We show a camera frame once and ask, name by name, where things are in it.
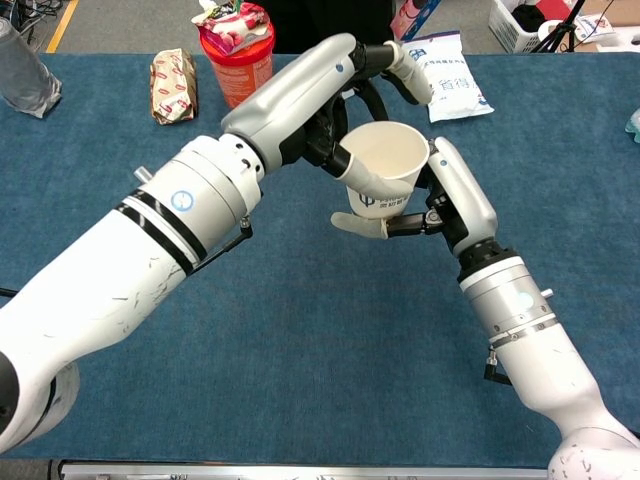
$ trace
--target paper cup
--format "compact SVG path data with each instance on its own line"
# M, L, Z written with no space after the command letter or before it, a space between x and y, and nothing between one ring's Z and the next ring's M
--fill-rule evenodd
M429 143L415 128L397 122L372 122L349 132L340 142L369 171L388 180L415 185L429 158ZM375 200L347 187L353 213L364 218L400 215L410 198Z

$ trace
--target blue carpet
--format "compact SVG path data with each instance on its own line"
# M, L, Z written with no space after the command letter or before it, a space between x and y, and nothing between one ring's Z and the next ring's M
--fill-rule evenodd
M45 56L63 99L43 121L0 105L0 285L19 288L227 112L198 57L200 115L149 114L147 55ZM282 66L286 58L278 58ZM600 382L640 428L640 56L476 56L495 113L429 125L457 145ZM357 99L352 125L367 121ZM546 466L555 426L482 379L487 343L442 238L332 229L340 184L299 162L262 184L255 237L183 283L125 342L82 359L75 408L9 457ZM423 198L414 195L412 210Z

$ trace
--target orange plastic bucket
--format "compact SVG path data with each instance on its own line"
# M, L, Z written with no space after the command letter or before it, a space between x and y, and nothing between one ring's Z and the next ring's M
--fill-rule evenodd
M273 25L269 25L269 31L271 32L269 38L228 57L218 52L200 33L200 45L211 60L224 99L231 108L240 105L245 98L273 76L272 53L275 44Z

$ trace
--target silver metal band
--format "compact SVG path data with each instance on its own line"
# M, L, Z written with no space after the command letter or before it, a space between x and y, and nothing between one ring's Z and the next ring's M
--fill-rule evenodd
M509 334L509 335L507 335L505 337L501 337L498 340L496 340L495 342L493 342L491 344L491 346L493 348L498 348L498 347L501 347L503 345L506 345L507 343L516 342L516 341L520 340L521 338L527 337L529 335L533 335L534 333L541 332L545 328L552 327L556 323L558 323L558 319L555 318L555 316L554 316L553 318L550 318L549 320L545 320L544 322L537 323L537 324L532 325L530 327L523 328L522 330L518 330L517 332Z

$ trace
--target snack bag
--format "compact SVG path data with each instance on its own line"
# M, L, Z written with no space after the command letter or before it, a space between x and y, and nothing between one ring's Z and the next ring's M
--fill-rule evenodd
M269 15L253 3L220 5L191 19L221 54L229 56L268 38Z
M151 115L160 125L193 119L198 110L196 67L186 50L164 50L151 64Z
M433 89L429 120L452 120L493 112L462 55L460 32L421 37L402 48L424 69Z

